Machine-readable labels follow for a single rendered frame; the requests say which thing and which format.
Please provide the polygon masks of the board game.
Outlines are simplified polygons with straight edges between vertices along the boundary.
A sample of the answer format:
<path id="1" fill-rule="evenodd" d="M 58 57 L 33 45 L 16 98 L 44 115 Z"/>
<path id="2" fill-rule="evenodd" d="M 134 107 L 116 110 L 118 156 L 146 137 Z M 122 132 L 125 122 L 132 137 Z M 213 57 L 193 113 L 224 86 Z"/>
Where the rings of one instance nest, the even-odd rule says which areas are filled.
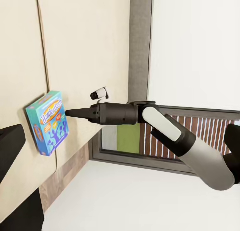
<path id="1" fill-rule="evenodd" d="M 52 90 L 26 111 L 40 155 L 50 157 L 70 134 L 61 92 Z"/>

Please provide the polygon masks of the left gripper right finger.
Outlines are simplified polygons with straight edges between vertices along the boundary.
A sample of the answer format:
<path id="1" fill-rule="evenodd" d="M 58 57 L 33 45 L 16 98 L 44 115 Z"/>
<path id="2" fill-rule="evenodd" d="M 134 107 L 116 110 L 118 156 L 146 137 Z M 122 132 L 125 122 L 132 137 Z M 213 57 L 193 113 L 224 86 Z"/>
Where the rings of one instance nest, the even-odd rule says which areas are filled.
<path id="1" fill-rule="evenodd" d="M 240 126 L 228 124 L 225 132 L 224 142 L 228 146 L 231 153 L 240 164 Z"/>

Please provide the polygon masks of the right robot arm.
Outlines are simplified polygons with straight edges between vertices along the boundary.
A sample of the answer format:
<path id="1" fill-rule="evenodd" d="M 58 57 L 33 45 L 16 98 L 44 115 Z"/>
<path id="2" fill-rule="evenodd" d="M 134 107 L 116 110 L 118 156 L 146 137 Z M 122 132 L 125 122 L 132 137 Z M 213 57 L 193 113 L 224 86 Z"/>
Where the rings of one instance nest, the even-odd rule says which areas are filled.
<path id="1" fill-rule="evenodd" d="M 223 155 L 172 116 L 163 115 L 155 101 L 112 103 L 107 86 L 93 92 L 90 97 L 100 100 L 90 108 L 67 110 L 65 115 L 88 119 L 99 125 L 149 124 L 153 127 L 150 133 L 210 188 L 226 191 L 233 185 L 240 185 L 240 164 L 232 153 Z"/>

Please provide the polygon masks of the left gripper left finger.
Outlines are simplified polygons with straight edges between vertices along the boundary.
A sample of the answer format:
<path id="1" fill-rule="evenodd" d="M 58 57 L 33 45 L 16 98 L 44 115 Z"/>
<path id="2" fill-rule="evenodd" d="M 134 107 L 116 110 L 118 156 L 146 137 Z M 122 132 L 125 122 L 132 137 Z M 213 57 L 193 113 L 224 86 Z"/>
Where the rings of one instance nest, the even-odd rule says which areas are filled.
<path id="1" fill-rule="evenodd" d="M 26 143 L 22 124 L 0 129 L 0 184 Z"/>

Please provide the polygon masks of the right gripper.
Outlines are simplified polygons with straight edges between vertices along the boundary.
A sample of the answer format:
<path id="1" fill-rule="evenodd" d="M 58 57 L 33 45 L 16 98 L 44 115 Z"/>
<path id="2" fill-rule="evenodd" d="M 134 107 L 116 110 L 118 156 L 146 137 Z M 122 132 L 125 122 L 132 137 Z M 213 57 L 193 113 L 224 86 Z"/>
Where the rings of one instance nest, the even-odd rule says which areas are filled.
<path id="1" fill-rule="evenodd" d="M 97 103 L 90 108 L 71 109 L 66 116 L 88 119 L 99 125 L 123 125 L 125 121 L 125 107 L 122 103 Z"/>

